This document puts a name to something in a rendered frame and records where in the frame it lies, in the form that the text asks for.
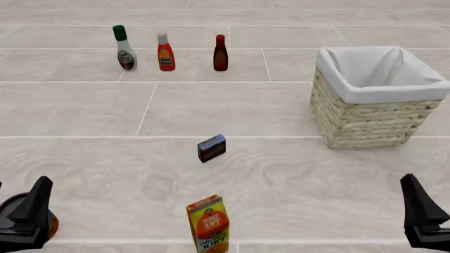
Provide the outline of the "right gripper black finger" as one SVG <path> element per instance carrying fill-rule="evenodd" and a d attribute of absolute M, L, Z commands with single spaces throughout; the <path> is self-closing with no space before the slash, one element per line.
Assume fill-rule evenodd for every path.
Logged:
<path fill-rule="evenodd" d="M 449 221 L 450 215 L 434 202 L 419 180 L 413 174 L 406 174 L 400 184 L 405 206 L 404 229 L 442 231 L 440 225 Z"/>

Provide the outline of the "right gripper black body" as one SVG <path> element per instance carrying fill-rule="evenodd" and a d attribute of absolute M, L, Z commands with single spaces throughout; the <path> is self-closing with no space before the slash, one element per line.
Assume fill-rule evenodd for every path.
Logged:
<path fill-rule="evenodd" d="M 404 226 L 404 233 L 412 248 L 450 249 L 450 228 L 439 224 Z"/>

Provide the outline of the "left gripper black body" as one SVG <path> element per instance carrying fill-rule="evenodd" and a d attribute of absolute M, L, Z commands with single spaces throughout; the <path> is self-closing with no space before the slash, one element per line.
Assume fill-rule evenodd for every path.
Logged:
<path fill-rule="evenodd" d="M 48 240 L 49 227 L 0 227 L 0 249 L 39 249 Z"/>

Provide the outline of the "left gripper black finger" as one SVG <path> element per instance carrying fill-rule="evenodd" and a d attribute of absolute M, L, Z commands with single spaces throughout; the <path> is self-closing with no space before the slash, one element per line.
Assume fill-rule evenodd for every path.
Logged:
<path fill-rule="evenodd" d="M 30 191 L 13 197 L 10 203 L 11 212 L 6 218 L 16 225 L 50 229 L 49 200 L 52 187 L 53 181 L 47 176 L 40 176 Z"/>

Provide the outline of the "woven basket white cloth liner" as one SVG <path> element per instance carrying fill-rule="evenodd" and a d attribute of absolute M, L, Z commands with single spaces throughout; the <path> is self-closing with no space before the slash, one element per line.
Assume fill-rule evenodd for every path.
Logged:
<path fill-rule="evenodd" d="M 321 48 L 309 107 L 330 148 L 404 145 L 450 81 L 399 46 Z"/>

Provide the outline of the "chocolate pudding box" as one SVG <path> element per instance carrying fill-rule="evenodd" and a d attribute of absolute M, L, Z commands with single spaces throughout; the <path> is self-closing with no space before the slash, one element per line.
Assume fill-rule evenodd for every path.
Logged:
<path fill-rule="evenodd" d="M 222 134 L 217 134 L 199 143 L 197 148 L 199 160 L 205 163 L 226 152 L 226 139 Z"/>

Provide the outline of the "orange printed tin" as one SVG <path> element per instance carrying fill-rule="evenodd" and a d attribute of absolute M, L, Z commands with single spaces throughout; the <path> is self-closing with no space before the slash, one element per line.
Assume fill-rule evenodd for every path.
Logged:
<path fill-rule="evenodd" d="M 48 210 L 48 215 L 49 215 L 49 229 L 48 229 L 48 237 L 47 240 L 50 240 L 58 231 L 58 227 L 59 227 L 59 220 L 57 218 L 57 216 L 51 212 L 51 210 Z"/>

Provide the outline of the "orange juice carton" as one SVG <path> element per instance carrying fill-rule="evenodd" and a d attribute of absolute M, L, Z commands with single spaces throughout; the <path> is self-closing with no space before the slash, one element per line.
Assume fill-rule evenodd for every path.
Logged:
<path fill-rule="evenodd" d="M 186 206 L 197 253 L 227 253 L 230 221 L 223 198 L 212 195 Z"/>

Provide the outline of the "white dressing bottle green cap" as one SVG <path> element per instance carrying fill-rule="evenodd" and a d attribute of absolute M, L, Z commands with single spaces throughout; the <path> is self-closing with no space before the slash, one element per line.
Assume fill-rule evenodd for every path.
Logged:
<path fill-rule="evenodd" d="M 125 71 L 132 71 L 137 67 L 137 57 L 130 46 L 127 33 L 123 25 L 112 27 L 117 43 L 117 60 Z"/>

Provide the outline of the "red sauce bottle grey cap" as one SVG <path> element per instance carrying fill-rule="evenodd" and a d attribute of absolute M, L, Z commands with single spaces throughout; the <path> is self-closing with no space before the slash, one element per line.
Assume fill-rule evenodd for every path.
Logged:
<path fill-rule="evenodd" d="M 168 42 L 167 33 L 157 34 L 158 48 L 157 59 L 161 71 L 175 71 L 175 60 L 172 47 Z"/>

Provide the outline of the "dark red sauce bottle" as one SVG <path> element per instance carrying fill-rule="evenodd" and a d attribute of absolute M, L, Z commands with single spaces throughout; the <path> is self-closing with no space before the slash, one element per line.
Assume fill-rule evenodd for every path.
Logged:
<path fill-rule="evenodd" d="M 226 50 L 225 36 L 216 36 L 216 46 L 213 55 L 213 67 L 215 71 L 227 71 L 228 69 L 228 53 Z"/>

